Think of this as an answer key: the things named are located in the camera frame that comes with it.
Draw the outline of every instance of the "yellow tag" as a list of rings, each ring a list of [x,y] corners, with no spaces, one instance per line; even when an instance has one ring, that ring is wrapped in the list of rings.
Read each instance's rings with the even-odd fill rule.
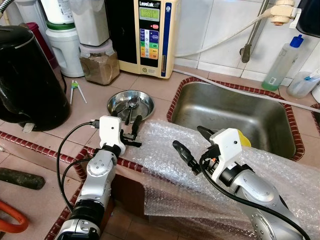
[[[238,133],[239,133],[241,145],[251,147],[251,142],[249,141],[249,139],[246,138],[240,130],[238,130]]]

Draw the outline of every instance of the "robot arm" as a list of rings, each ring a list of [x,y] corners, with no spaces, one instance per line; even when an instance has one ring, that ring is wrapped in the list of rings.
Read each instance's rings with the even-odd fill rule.
[[[139,147],[134,142],[138,130],[123,135],[121,119],[114,116],[102,116],[99,120],[100,147],[86,167],[87,177],[75,202],[73,211],[65,221],[55,240],[98,240],[101,235],[100,225],[111,195],[111,182],[116,175],[117,158],[124,154],[127,145]]]
[[[200,162],[201,164],[205,162],[202,166],[210,173],[214,183],[223,184],[229,187],[232,195],[267,207],[300,226],[299,221],[288,209],[275,186],[257,176],[248,165],[240,166],[235,162],[236,157],[242,151],[237,129],[222,129],[217,133],[204,127],[198,127],[198,130],[211,143],[211,147],[202,155]],[[192,168],[195,175],[202,172],[200,165],[183,144],[174,141],[173,147]],[[243,203],[240,203],[240,208],[250,219],[257,240],[304,239],[297,229],[273,214]]]

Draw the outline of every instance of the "black electric kettle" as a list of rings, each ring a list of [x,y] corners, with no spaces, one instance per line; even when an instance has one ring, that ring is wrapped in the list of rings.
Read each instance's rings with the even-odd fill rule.
[[[32,31],[0,26],[0,119],[47,131],[69,114],[66,95]]]

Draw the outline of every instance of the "blue bottle cap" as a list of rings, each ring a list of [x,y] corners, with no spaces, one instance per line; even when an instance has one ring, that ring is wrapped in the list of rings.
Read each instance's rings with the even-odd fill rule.
[[[298,48],[300,47],[300,45],[302,44],[302,42],[304,41],[304,39],[302,38],[302,35],[300,34],[299,36],[295,36],[293,37],[290,46],[293,48]]]

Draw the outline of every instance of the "green liquid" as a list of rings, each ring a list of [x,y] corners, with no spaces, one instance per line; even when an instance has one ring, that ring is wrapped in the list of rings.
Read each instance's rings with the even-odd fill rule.
[[[268,91],[275,91],[278,89],[279,86],[275,86],[275,85],[270,85],[267,82],[263,82],[261,85],[265,90]]]

